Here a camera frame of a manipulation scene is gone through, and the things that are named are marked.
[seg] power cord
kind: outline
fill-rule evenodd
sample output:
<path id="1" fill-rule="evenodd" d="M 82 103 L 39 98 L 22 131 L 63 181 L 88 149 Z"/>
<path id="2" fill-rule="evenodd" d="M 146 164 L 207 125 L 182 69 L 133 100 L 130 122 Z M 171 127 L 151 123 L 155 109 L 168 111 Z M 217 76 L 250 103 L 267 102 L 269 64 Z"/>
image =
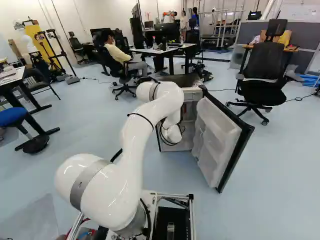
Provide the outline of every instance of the power cord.
<path id="1" fill-rule="evenodd" d="M 226 91 L 226 90 L 232 90 L 232 91 L 235 91 L 235 89 L 226 88 L 226 89 L 220 89 L 220 90 L 208 90 L 208 92 L 221 92 L 221 91 Z"/>
<path id="2" fill-rule="evenodd" d="M 166 145 L 168 145 L 168 146 L 177 145 L 179 142 L 176 142 L 176 143 L 170 142 L 169 140 L 167 140 L 167 139 L 164 137 L 164 135 L 163 135 L 163 133 L 162 133 L 162 131 L 161 131 L 162 128 L 165 129 L 165 128 L 163 127 L 163 124 L 164 124 L 165 120 L 166 120 L 166 119 L 164 119 L 164 120 L 161 122 L 161 125 L 160 125 L 160 129 L 159 129 L 160 138 L 161 138 L 161 140 L 163 141 L 163 143 L 166 144 Z M 180 133 L 181 133 L 181 135 L 182 135 L 182 134 L 186 131 L 186 127 L 185 127 L 185 126 L 182 126 L 182 127 L 184 127 L 184 129 L 181 130 L 180 122 L 177 123 L 177 125 L 178 125 L 179 130 L 180 130 Z"/>
<path id="3" fill-rule="evenodd" d="M 295 98 L 293 98 L 293 99 L 289 99 L 289 100 L 285 101 L 285 103 L 286 103 L 286 102 L 290 102 L 290 101 L 298 101 L 298 102 L 301 102 L 303 99 L 308 98 L 308 97 L 310 97 L 310 96 L 312 96 L 312 95 L 315 95 L 315 94 L 316 94 L 316 93 L 312 93 L 312 94 L 309 94 L 309 95 L 303 96 L 303 97 L 297 96 L 297 97 L 295 97 Z"/>
<path id="4" fill-rule="evenodd" d="M 117 86 L 117 83 L 111 82 L 111 81 L 100 81 L 98 78 L 95 77 L 86 77 L 84 76 L 82 79 L 91 79 L 91 80 L 96 80 L 98 81 L 98 84 L 111 84 L 113 86 Z"/>

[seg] yellow shirt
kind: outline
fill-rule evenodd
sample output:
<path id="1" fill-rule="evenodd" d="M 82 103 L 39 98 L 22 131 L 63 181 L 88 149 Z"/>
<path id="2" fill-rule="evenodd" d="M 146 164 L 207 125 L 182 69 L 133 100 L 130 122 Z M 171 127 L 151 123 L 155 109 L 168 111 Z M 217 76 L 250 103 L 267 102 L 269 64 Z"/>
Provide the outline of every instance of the yellow shirt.
<path id="1" fill-rule="evenodd" d="M 108 50 L 110 55 L 113 57 L 114 60 L 117 62 L 124 64 L 124 61 L 129 61 L 131 59 L 131 56 L 128 54 L 125 54 L 123 51 L 121 51 L 116 45 L 114 44 L 105 44 L 105 48 Z"/>

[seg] light blue floor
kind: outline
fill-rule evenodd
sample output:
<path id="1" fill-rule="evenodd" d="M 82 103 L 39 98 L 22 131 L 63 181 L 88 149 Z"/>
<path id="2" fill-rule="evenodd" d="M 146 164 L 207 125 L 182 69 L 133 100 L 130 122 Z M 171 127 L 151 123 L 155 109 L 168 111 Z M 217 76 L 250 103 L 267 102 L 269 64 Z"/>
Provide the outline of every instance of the light blue floor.
<path id="1" fill-rule="evenodd" d="M 183 64 L 184 59 L 175 59 L 175 63 Z M 209 90 L 235 87 L 236 70 L 228 69 L 228 63 L 205 64 L 214 74 L 206 84 Z M 101 74 L 100 65 L 75 70 L 80 77 L 115 80 Z M 121 147 L 119 133 L 127 114 L 141 102 L 126 93 L 115 101 L 108 83 L 92 79 L 53 87 L 62 100 L 51 91 L 37 94 L 41 105 L 52 104 L 52 108 L 33 115 L 46 130 L 61 128 L 50 136 L 49 146 L 37 155 L 15 152 L 14 147 L 25 140 L 20 134 L 18 140 L 0 148 L 0 222 L 52 194 L 58 230 L 63 234 L 77 211 L 55 191 L 57 167 L 78 153 L 110 159 Z M 312 93 L 311 88 L 295 82 L 283 90 L 288 99 Z M 233 91 L 212 94 L 222 103 L 239 97 Z M 275 107 L 267 115 L 268 126 L 262 126 L 255 114 L 246 113 L 242 119 L 256 128 L 222 194 L 208 187 L 189 152 L 160 153 L 153 133 L 145 148 L 143 187 L 193 193 L 199 240 L 319 240 L 319 104 L 320 98 L 312 96 Z M 238 113 L 242 108 L 234 106 L 232 110 Z M 0 232 L 0 237 L 10 236 Z"/>

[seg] chair wheel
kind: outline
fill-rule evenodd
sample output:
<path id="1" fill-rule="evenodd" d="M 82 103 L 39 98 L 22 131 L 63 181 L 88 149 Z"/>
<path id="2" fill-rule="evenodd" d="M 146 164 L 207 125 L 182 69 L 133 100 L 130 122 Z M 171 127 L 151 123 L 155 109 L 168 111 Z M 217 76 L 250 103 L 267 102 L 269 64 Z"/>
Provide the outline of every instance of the chair wheel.
<path id="1" fill-rule="evenodd" d="M 263 126 L 267 126 L 268 123 L 269 123 L 269 121 L 266 121 L 266 120 L 263 120 L 263 121 L 261 122 L 261 124 L 262 124 Z"/>

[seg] keyboard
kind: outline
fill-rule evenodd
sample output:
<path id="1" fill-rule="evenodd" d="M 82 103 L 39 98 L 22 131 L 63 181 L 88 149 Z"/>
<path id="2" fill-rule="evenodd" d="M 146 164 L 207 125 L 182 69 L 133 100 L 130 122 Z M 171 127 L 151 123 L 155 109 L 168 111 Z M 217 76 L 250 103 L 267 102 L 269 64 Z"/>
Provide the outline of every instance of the keyboard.
<path id="1" fill-rule="evenodd" d="M 168 44 L 168 46 L 169 47 L 182 47 L 183 46 L 183 44 L 181 44 L 181 43 L 167 43 Z"/>

